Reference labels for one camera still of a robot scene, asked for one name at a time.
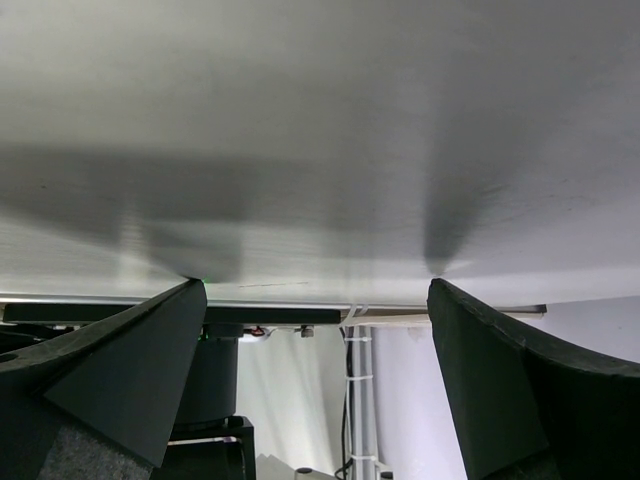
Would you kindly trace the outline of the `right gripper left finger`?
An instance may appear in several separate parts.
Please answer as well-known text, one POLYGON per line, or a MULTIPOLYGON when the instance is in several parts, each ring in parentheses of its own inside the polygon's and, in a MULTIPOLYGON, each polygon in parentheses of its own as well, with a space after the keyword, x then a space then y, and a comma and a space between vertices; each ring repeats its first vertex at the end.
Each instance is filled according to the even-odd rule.
POLYGON ((1 355, 4 479, 148 479, 161 466, 206 311, 199 280, 1 355))

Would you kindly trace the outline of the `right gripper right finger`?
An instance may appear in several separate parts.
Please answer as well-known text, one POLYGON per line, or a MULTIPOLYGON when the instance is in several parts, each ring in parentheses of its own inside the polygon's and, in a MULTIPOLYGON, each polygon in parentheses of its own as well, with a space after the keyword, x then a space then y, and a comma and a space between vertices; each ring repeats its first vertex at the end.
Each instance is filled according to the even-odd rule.
POLYGON ((432 335, 469 479, 636 479, 639 366, 435 279, 432 335))

